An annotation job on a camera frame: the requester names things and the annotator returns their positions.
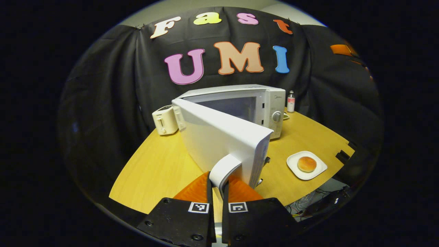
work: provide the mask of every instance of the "orange gripper pad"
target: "orange gripper pad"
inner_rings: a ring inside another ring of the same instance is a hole
[[[264,199],[248,184],[241,181],[238,177],[229,177],[229,203],[249,202]]]
[[[196,203],[207,203],[207,181],[209,172],[196,178],[190,184],[188,184],[184,189],[182,189],[178,194],[174,196],[174,199],[196,202]]]

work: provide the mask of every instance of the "white wall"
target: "white wall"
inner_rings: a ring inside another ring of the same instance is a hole
[[[302,25],[323,25],[305,12],[277,0],[162,0],[139,10],[119,24],[142,26],[190,9],[214,6],[245,7],[289,18]]]

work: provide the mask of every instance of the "microwave control panel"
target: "microwave control panel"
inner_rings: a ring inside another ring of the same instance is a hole
[[[273,130],[270,139],[274,139],[281,136],[285,107],[285,90],[276,88],[267,91],[266,103],[269,109],[269,114],[266,114],[269,118],[267,127]]]

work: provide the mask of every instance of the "orange object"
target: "orange object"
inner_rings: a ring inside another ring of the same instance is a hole
[[[349,47],[345,44],[331,45],[331,50],[334,54],[346,55],[353,57],[353,54]]]
[[[174,196],[174,199],[196,203],[207,203],[207,181],[209,180],[208,175],[209,172],[205,172],[203,175],[196,178],[184,189],[178,192],[178,194]]]
[[[359,57],[358,53],[354,50],[354,48],[352,47],[351,44],[349,44],[348,41],[345,40],[345,44],[346,44],[346,46],[348,47],[349,51],[351,52],[351,54],[352,54],[354,57]]]
[[[356,62],[356,61],[354,61],[354,60],[350,60],[351,62],[354,62],[354,63],[358,63],[359,65],[361,65],[361,66],[363,66],[360,62]]]
[[[275,23],[277,23],[277,25],[279,26],[279,28],[282,30],[282,31],[284,31],[285,33],[288,33],[288,34],[293,34],[293,31],[291,31],[291,30],[289,30],[288,29],[288,27],[290,26],[290,25],[288,25],[287,23],[285,23],[284,21],[282,21],[282,20],[273,20]]]
[[[229,177],[229,203],[249,202],[264,199],[248,184],[244,183],[238,177],[230,175]]]

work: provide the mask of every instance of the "black cloth backdrop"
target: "black cloth backdrop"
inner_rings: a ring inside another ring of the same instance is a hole
[[[205,12],[219,13],[222,21],[193,24],[195,16]],[[238,13],[252,13],[259,23],[241,24]],[[331,45],[345,41],[330,29],[238,7],[208,7],[179,16],[181,20],[167,34],[155,39],[150,39],[154,24],[175,16],[138,28],[115,26],[84,53],[67,78],[58,112],[59,141],[72,177],[94,202],[116,205],[109,192],[155,128],[151,113],[198,88],[262,84],[294,90],[297,112],[364,147],[367,155],[378,155],[383,120],[377,88],[366,69],[351,61],[363,63],[361,59],[332,53]],[[288,23],[293,34],[281,31],[274,19]],[[259,43],[264,71],[220,75],[220,55],[213,46],[220,41],[231,42],[239,51],[246,42]],[[273,46],[287,49],[289,73],[275,71]],[[187,52],[199,48],[205,49],[204,76],[193,84],[173,83],[164,59],[182,54],[182,72],[189,75],[194,67]],[[370,164],[347,164],[338,177],[352,184]],[[115,207],[115,214],[135,214],[121,205]]]

